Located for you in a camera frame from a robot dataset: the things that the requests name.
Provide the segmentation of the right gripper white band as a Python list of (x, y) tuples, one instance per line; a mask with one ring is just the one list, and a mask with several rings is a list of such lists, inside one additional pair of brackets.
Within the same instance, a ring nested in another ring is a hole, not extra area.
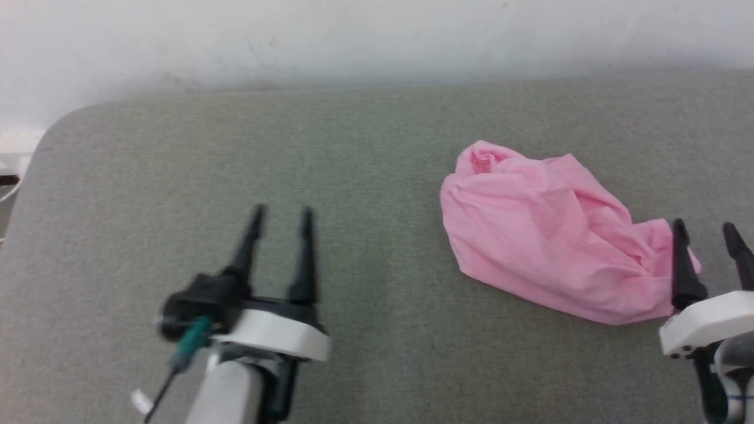
[(682, 219), (673, 221), (671, 304), (679, 313), (658, 330), (666, 356), (681, 355), (753, 330), (753, 252), (733, 223), (724, 223), (722, 231), (742, 290), (706, 300), (708, 291), (690, 256), (689, 232)]

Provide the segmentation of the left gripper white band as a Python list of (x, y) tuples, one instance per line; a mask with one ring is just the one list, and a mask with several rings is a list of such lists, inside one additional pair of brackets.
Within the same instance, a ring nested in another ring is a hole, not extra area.
[[(233, 276), (247, 287), (252, 286), (254, 250), (262, 237), (266, 212), (267, 205), (256, 205), (231, 262), (223, 269), (224, 276)], [(240, 312), (232, 329), (212, 335), (212, 340), (296, 359), (329, 360), (332, 340), (319, 322), (315, 306), (318, 302), (315, 214), (310, 207), (302, 214), (300, 239), (298, 268), (287, 293), (290, 303), (252, 300)]]

